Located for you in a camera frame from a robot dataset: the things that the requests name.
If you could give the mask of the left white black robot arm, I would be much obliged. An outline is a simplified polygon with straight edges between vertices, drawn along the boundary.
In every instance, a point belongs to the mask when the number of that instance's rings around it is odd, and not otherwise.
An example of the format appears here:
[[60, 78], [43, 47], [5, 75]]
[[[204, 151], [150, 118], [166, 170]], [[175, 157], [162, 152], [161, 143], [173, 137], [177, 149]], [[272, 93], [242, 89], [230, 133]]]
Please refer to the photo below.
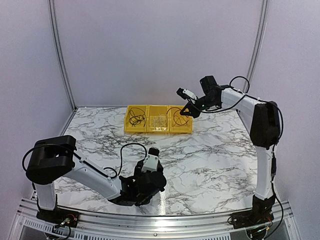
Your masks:
[[76, 139], [63, 135], [39, 140], [22, 161], [26, 177], [37, 194], [37, 215], [40, 220], [62, 226], [75, 224], [79, 213], [58, 207], [54, 182], [69, 178], [96, 191], [118, 206], [143, 206], [165, 190], [167, 180], [159, 160], [159, 149], [144, 148], [144, 158], [137, 162], [132, 176], [123, 177], [119, 170], [100, 167], [77, 150]]

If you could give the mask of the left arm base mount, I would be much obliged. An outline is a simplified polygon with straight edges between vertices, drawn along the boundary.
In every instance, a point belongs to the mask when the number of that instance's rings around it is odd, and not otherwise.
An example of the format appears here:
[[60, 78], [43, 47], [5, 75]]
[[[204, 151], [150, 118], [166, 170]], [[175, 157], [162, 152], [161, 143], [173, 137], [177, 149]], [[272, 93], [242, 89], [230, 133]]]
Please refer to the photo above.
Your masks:
[[77, 227], [80, 213], [78, 211], [57, 208], [56, 210], [39, 210], [36, 217], [40, 220], [53, 224], [60, 224], [65, 219], [69, 219], [68, 225], [72, 228]]

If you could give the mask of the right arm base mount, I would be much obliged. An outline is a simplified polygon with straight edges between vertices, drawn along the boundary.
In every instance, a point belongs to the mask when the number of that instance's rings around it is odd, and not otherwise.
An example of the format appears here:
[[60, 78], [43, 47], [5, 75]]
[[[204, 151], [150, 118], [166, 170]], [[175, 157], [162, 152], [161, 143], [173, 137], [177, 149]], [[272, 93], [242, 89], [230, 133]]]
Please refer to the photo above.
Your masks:
[[274, 215], [272, 211], [255, 214], [253, 210], [246, 210], [232, 213], [227, 222], [230, 225], [233, 225], [234, 229], [241, 229], [255, 225], [261, 225], [264, 223], [270, 223], [273, 220]]

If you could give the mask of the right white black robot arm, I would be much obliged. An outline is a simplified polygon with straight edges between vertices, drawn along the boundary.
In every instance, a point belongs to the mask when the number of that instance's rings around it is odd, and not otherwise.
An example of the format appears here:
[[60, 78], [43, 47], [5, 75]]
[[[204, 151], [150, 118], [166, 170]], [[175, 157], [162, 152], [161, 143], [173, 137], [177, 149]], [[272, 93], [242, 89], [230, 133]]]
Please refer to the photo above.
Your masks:
[[276, 146], [283, 134], [283, 117], [274, 101], [250, 96], [231, 84], [219, 85], [212, 75], [200, 81], [204, 95], [197, 97], [186, 88], [176, 93], [187, 104], [180, 114], [198, 118], [200, 114], [237, 110], [248, 116], [248, 134], [257, 154], [257, 184], [252, 208], [231, 215], [235, 228], [262, 224], [273, 220], [272, 207], [276, 202], [274, 178], [277, 172]]

